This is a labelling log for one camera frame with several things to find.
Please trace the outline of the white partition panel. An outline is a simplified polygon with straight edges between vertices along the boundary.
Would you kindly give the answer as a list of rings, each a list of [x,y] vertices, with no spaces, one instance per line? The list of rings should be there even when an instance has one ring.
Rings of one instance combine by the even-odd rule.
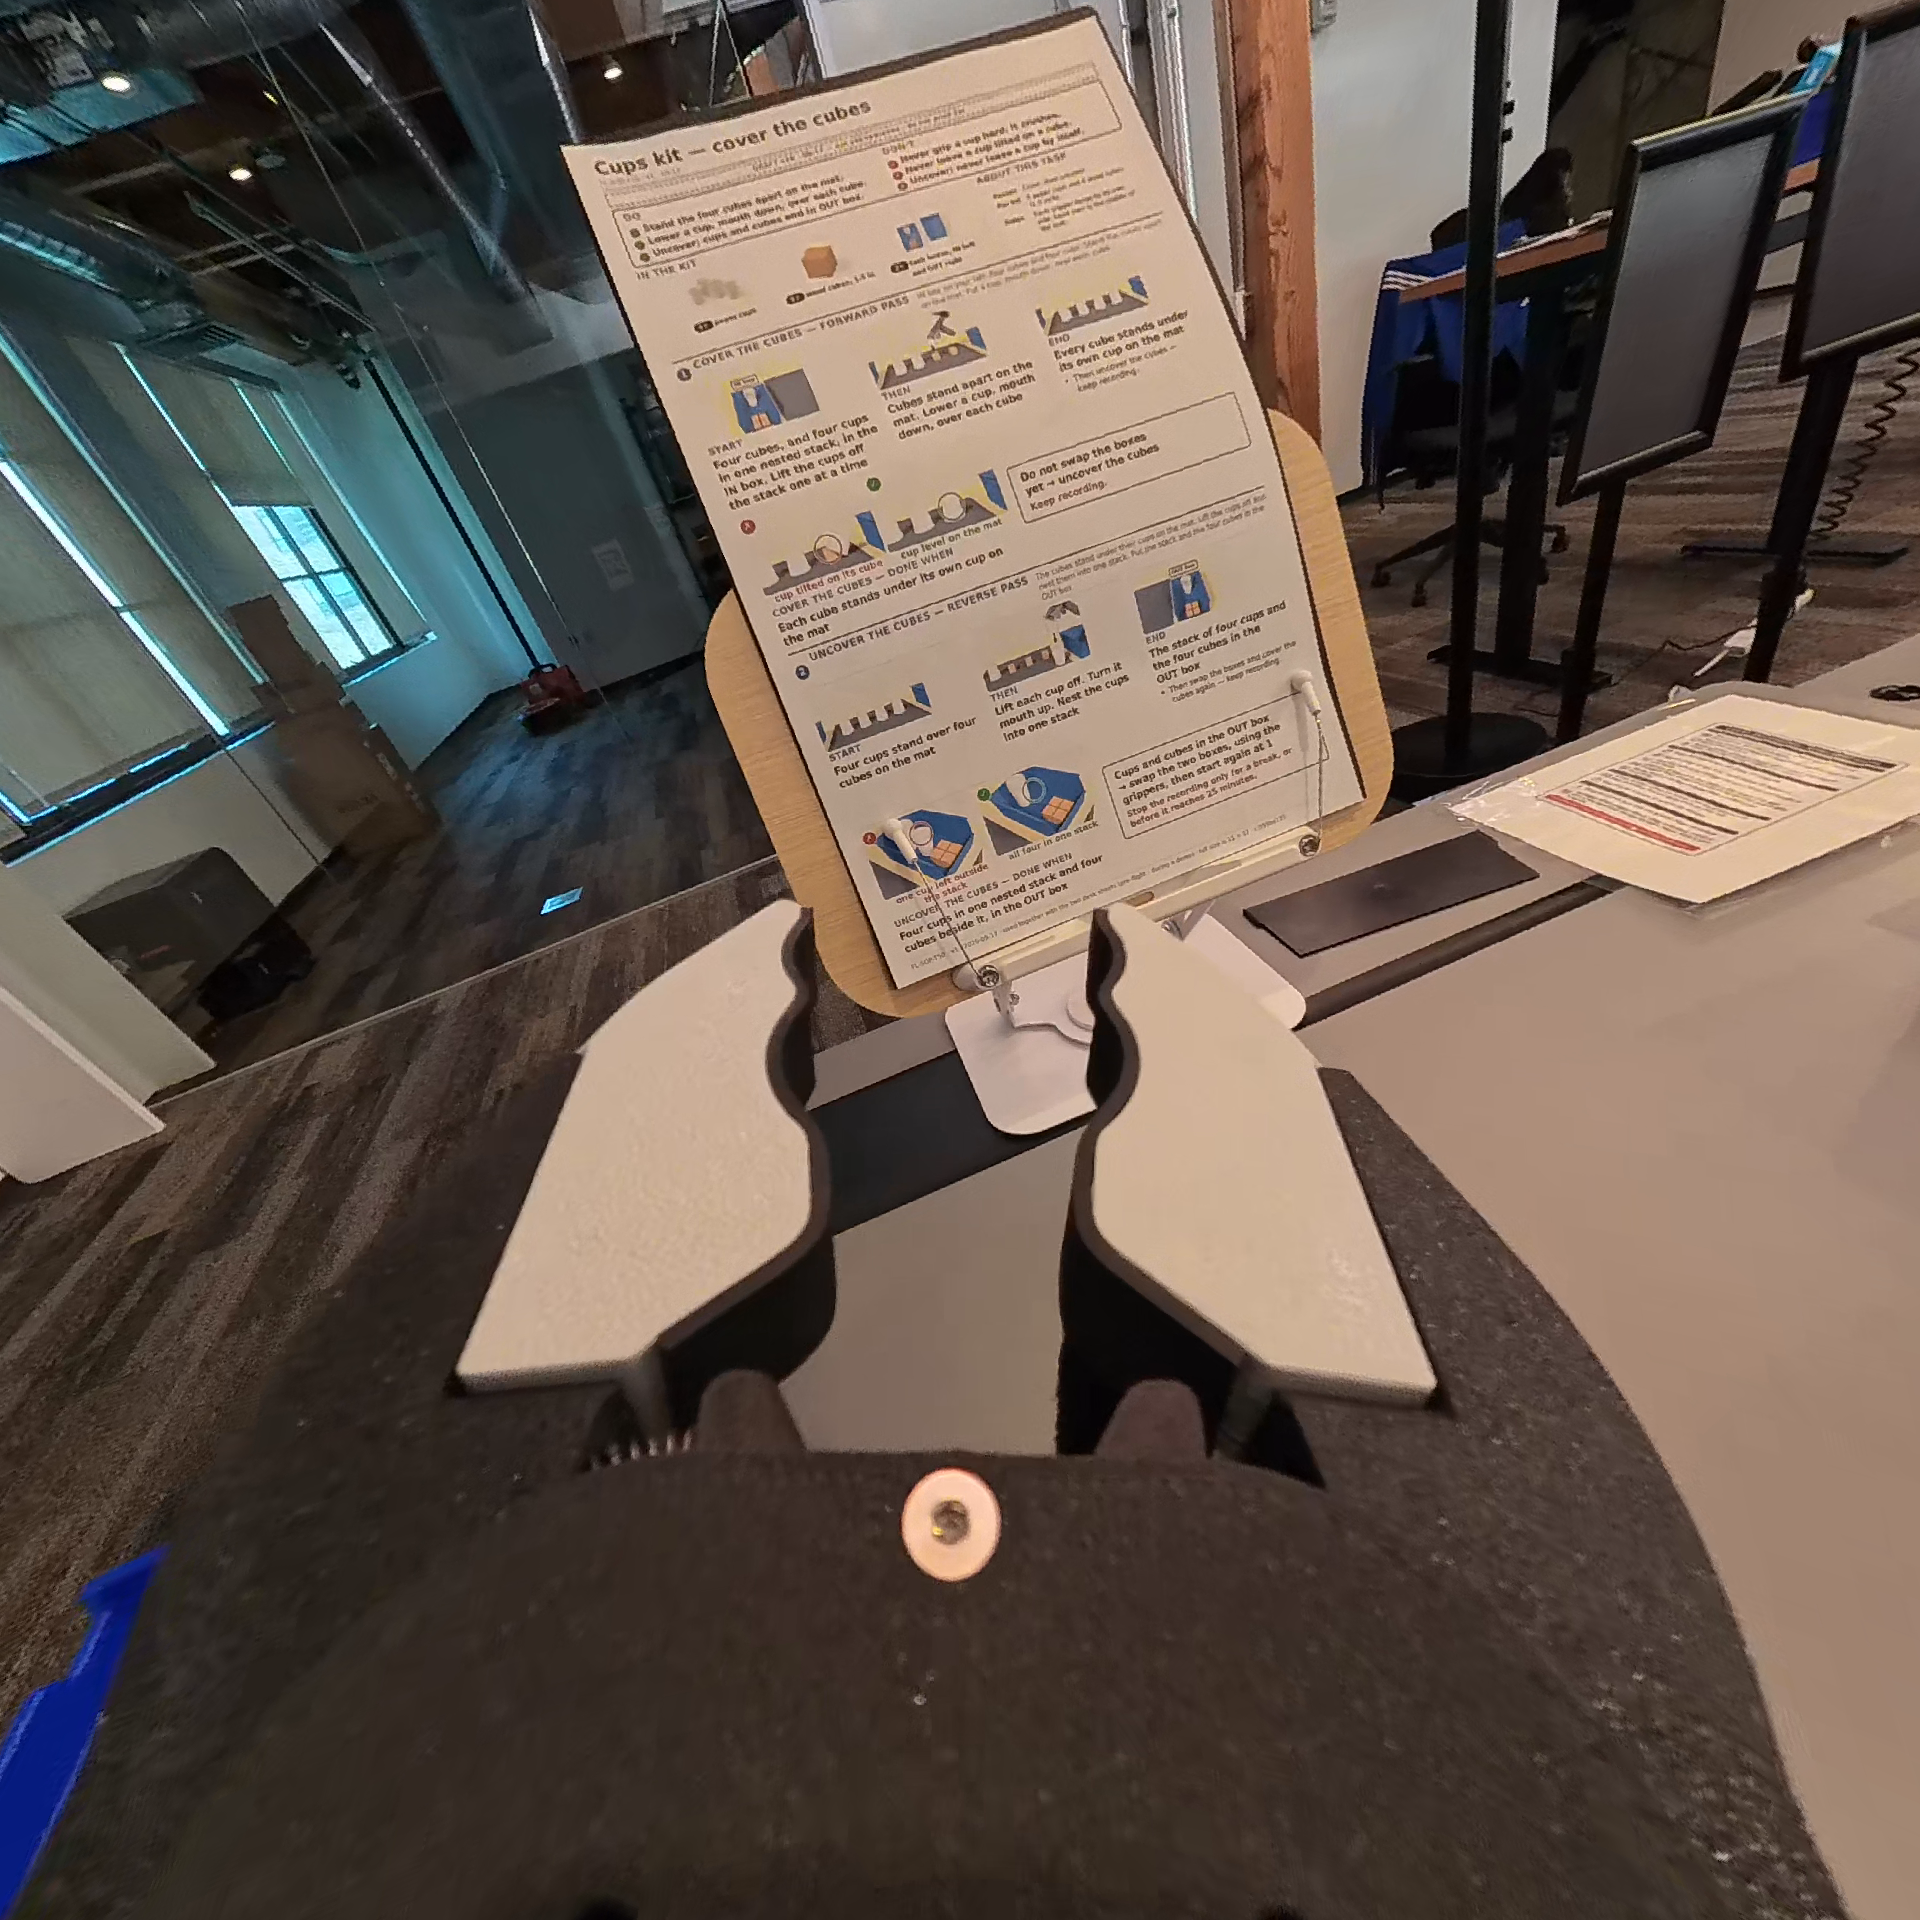
[[[34,888],[1,874],[1,1173],[40,1183],[161,1128],[154,1092],[209,1055]]]

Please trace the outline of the black flat strip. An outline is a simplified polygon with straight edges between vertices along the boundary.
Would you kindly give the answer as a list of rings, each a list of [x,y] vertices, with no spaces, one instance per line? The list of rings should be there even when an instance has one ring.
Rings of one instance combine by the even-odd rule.
[[[1240,917],[1308,958],[1535,878],[1527,861],[1501,849],[1490,833],[1463,832],[1293,893],[1249,903]]]

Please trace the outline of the dark floor case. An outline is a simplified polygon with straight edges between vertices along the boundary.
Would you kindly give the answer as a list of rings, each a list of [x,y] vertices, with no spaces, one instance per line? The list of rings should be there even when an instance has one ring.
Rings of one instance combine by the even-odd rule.
[[[314,952],[224,847],[116,879],[64,920],[167,1016],[246,1016],[309,978]]]

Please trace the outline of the blue plastic bin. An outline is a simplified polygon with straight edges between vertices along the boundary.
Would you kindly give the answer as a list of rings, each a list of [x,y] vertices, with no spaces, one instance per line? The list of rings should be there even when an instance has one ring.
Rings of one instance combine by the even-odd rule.
[[[84,1586],[86,1633],[80,1649],[64,1674],[37,1688],[14,1717],[1,1751],[5,1876],[22,1878],[55,1831],[167,1552],[167,1544],[152,1546]]]

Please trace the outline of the paper sheet in plastic sleeve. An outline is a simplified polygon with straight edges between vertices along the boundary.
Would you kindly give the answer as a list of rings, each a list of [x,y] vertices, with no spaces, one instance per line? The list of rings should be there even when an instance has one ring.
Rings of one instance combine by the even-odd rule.
[[[1917,733],[1720,693],[1446,807],[1583,873],[1709,904],[1913,821]]]

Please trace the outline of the black office chair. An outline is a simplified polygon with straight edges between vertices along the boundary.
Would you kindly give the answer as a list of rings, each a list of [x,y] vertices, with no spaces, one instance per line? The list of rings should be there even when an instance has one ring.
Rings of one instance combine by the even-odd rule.
[[[1431,228],[1429,250],[1386,258],[1382,264],[1373,330],[1367,350],[1359,391],[1359,480],[1380,503],[1384,488],[1400,478],[1416,488],[1431,488],[1456,478],[1457,370],[1463,358],[1461,294],[1433,294],[1410,302],[1416,284],[1446,276],[1465,266],[1466,209],[1456,207]],[[1580,340],[1565,312],[1567,338],[1559,350],[1549,397],[1546,455],[1565,442],[1567,421],[1577,406]],[[1517,461],[1520,397],[1529,358],[1529,298],[1495,306],[1492,328],[1492,413],[1486,431],[1487,488],[1510,474]],[[1414,578],[1410,604],[1425,604],[1425,583],[1454,558],[1454,524],[1424,543],[1386,556],[1373,573],[1373,585],[1389,583],[1389,569],[1431,553],[1431,564]]]

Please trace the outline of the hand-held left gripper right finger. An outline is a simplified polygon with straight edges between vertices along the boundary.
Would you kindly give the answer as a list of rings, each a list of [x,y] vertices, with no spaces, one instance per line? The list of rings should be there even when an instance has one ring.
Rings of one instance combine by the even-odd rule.
[[[1065,1255],[1262,1391],[1425,1406],[1438,1388],[1313,1055],[1143,909],[1087,937],[1093,1112]]]

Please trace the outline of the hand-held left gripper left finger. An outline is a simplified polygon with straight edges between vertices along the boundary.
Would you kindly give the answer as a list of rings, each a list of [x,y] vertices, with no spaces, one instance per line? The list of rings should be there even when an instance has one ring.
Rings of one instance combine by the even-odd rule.
[[[456,1358],[464,1388],[697,1394],[817,1349],[831,1170],[809,1111],[810,970],[809,909],[775,901],[590,1032]]]

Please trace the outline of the printed instruction sheet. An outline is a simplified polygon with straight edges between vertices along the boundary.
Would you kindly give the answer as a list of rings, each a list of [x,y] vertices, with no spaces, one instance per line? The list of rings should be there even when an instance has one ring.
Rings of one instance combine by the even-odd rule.
[[[893,989],[1321,847],[1285,471],[1094,12],[560,157]]]

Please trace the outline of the stack of cardboard boxes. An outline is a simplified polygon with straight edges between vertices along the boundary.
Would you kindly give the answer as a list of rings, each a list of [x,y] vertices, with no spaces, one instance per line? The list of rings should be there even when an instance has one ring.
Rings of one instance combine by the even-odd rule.
[[[298,813],[327,853],[380,857],[440,829],[440,815],[397,749],[348,696],[333,670],[298,641],[278,599],[229,605],[229,621],[261,671],[270,751]]]

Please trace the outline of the wooden post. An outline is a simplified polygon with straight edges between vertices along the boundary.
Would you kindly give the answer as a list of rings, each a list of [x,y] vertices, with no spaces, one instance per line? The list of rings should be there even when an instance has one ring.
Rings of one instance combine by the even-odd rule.
[[[1234,297],[1262,399],[1322,437],[1312,146],[1312,9],[1222,1],[1220,95],[1228,209],[1237,220]]]

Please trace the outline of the dark panel on black stand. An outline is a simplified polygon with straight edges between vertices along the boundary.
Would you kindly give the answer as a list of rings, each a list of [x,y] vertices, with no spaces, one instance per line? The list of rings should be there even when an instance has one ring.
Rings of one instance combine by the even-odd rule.
[[[1762,559],[1744,677],[1766,681],[1806,583],[1814,519],[1858,362],[1917,335],[1917,4],[1849,18],[1804,228],[1783,382],[1804,397],[1766,537],[1706,534],[1684,559]]]
[[[1753,102],[1622,154],[1554,497],[1598,500],[1575,634],[1549,671],[1556,743],[1580,735],[1605,684],[1596,656],[1625,487],[1717,439],[1804,109],[1799,93]]]

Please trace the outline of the window with white blinds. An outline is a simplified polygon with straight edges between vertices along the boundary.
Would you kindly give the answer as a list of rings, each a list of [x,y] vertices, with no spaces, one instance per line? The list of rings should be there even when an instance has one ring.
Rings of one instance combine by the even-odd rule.
[[[5,841],[262,728],[255,597],[325,687],[433,638],[280,383],[5,324]]]

